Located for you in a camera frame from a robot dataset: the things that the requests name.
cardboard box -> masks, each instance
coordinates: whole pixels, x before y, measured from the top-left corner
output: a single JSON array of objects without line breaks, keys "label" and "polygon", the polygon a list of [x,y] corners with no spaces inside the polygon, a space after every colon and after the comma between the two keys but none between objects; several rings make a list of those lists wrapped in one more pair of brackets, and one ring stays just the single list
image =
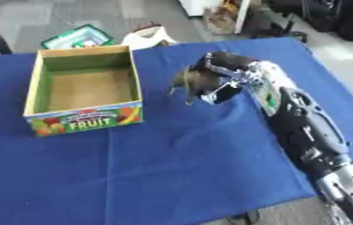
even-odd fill
[{"label": "cardboard box", "polygon": [[24,117],[38,136],[142,122],[129,47],[40,50]]}]

blue tablecloth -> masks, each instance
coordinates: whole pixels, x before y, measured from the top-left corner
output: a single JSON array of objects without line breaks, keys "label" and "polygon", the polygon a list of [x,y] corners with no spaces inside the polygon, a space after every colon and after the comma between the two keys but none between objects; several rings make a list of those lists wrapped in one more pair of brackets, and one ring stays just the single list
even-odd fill
[{"label": "blue tablecloth", "polygon": [[146,122],[49,138],[21,116],[34,54],[0,56],[0,224],[194,224],[312,196],[246,93],[216,106],[166,97],[215,50],[278,63],[353,143],[353,97],[291,39],[135,51]]}]

fruit box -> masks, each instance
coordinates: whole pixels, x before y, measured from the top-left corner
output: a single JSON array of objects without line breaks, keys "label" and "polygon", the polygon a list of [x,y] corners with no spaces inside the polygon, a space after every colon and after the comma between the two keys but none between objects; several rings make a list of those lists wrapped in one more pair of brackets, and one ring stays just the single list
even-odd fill
[{"label": "fruit box", "polygon": [[142,122],[129,47],[40,50],[24,117],[38,136]]}]

robotic arm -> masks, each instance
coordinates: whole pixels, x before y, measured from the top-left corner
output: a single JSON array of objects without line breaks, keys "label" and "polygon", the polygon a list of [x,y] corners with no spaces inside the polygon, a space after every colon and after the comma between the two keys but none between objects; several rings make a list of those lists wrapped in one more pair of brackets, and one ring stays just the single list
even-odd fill
[{"label": "robotic arm", "polygon": [[226,101],[247,86],[292,163],[306,174],[337,220],[353,224],[353,160],[348,155],[349,143],[314,99],[277,64],[217,52],[204,55],[186,71],[220,78],[216,80],[217,88],[194,91],[210,104]]}]

wire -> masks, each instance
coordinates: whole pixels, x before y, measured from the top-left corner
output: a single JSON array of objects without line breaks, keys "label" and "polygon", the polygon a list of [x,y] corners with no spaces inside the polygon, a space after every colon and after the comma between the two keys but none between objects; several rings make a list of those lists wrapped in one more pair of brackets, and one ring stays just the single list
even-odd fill
[{"label": "wire", "polygon": [[56,11],[55,5],[53,5],[52,11],[54,11],[54,15],[55,15],[57,18],[61,19],[61,20],[62,20],[63,22],[65,22],[67,25],[76,26],[75,24],[72,24],[72,23],[68,22],[65,18],[61,17],[61,16],[58,14],[58,12]]}]

